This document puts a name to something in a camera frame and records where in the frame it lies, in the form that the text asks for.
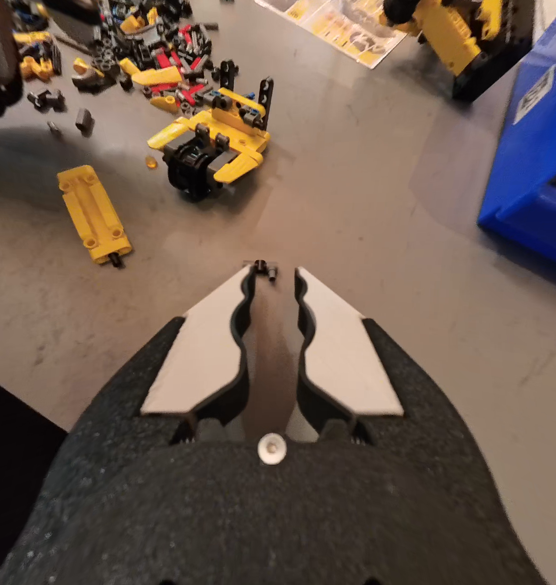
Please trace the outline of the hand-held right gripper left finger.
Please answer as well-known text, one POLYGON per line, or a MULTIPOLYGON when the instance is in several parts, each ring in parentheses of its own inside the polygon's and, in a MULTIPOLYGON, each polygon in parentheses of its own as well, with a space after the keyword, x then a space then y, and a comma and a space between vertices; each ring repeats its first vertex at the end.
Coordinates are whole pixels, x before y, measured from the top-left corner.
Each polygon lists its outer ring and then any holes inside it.
POLYGON ((141 415, 187 415, 237 379, 242 350, 232 319, 246 300, 252 266, 193 305, 140 407, 141 415))

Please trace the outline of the large yellow toy vehicle model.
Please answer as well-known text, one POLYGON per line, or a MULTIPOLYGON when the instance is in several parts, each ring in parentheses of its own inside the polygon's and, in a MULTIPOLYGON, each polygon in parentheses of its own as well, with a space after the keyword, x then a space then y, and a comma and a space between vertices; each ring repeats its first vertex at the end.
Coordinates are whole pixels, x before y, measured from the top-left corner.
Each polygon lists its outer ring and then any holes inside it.
POLYGON ((384 1, 382 25, 427 43, 471 104, 533 45, 535 1, 384 1))

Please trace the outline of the yellow grey sticker sheet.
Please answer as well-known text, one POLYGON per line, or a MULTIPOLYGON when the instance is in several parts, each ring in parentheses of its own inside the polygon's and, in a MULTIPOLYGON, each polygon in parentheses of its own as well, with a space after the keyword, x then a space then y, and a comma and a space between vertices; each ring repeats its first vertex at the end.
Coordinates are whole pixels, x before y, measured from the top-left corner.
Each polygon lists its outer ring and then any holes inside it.
POLYGON ((256 1, 373 70, 406 33, 380 23, 383 1, 256 1))

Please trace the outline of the yellow rectangular panel piece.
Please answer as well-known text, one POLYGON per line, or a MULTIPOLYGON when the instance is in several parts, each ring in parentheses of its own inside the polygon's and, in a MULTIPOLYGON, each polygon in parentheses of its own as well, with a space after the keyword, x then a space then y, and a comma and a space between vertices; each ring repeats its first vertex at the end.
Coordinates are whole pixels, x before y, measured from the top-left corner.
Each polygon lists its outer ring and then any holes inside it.
POLYGON ((121 220, 90 165, 59 172, 57 181, 77 234, 95 264, 110 263, 112 252, 121 259, 132 252, 121 220))

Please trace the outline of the pile of toy building pieces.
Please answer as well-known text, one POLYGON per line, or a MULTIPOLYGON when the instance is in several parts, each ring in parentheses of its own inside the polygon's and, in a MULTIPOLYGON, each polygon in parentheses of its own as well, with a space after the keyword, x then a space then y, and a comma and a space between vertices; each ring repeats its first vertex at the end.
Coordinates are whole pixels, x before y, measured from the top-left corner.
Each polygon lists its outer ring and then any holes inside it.
POLYGON ((72 84, 97 94, 119 84, 151 99, 172 94, 172 107, 194 105, 208 86, 216 22, 194 20, 192 1, 6 1, 24 83, 53 92, 63 75, 62 46, 78 51, 72 84))

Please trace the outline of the small yellow toy wheel assembly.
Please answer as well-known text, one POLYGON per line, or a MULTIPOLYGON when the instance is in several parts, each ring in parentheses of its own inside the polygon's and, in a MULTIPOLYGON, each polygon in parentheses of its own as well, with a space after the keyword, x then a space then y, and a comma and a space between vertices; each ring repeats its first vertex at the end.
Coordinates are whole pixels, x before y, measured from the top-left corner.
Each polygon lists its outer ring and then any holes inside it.
POLYGON ((169 183, 197 203, 259 168, 271 138, 273 91, 272 77, 260 81, 257 101, 224 87, 209 90, 202 99, 205 109, 150 137, 147 145, 162 153, 169 183))

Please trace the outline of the blue plastic bin white tag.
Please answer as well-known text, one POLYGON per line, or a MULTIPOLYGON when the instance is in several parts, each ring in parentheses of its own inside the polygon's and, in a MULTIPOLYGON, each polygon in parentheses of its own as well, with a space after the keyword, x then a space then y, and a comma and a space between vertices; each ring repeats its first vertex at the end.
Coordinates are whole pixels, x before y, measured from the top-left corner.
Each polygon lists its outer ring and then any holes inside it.
POLYGON ((556 263, 556 18, 521 61, 477 225, 556 263))

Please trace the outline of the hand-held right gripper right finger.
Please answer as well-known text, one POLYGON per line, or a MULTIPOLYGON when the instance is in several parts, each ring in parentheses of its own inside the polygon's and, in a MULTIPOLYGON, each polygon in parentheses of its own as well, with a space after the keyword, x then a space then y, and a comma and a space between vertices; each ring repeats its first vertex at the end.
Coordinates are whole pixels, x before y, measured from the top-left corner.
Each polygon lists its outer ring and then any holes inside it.
POLYGON ((301 356, 310 389, 352 418, 403 416, 365 316, 303 267, 296 268, 296 295, 310 326, 301 356))

